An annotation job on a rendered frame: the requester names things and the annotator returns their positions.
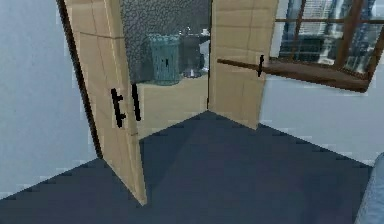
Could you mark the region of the blue grey cushioned furniture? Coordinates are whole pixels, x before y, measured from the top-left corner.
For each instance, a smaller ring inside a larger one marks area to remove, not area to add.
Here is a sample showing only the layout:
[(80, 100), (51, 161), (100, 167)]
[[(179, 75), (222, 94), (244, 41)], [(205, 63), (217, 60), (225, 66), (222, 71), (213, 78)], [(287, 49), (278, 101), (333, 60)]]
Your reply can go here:
[(384, 152), (375, 160), (354, 224), (384, 224)]

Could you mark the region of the brown framed window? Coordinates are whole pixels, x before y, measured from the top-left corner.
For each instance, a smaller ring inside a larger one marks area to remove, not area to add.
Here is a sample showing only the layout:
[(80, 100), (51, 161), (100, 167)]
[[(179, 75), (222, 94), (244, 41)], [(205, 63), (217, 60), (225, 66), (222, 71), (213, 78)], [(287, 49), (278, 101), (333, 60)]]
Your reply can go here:
[(384, 54), (384, 0), (279, 0), (264, 73), (364, 93)]

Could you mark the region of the teal mesh bin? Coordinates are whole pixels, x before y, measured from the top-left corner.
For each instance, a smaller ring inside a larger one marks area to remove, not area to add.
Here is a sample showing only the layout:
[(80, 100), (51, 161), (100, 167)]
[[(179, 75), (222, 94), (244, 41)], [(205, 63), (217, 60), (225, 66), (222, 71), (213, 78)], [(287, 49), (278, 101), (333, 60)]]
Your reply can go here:
[(172, 86), (180, 81), (179, 35), (149, 34), (149, 46), (153, 62), (154, 83)]

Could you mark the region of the beige wooden room door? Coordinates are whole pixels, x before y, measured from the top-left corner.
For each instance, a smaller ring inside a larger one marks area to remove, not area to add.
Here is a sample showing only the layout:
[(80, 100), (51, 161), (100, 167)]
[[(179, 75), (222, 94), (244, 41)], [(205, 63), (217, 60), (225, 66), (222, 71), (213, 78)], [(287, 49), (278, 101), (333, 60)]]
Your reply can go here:
[[(96, 154), (133, 197), (147, 203), (134, 114), (121, 0), (56, 0)], [(123, 96), (116, 124), (110, 90)]]
[(208, 110), (246, 127), (260, 122), (279, 0), (212, 0)]

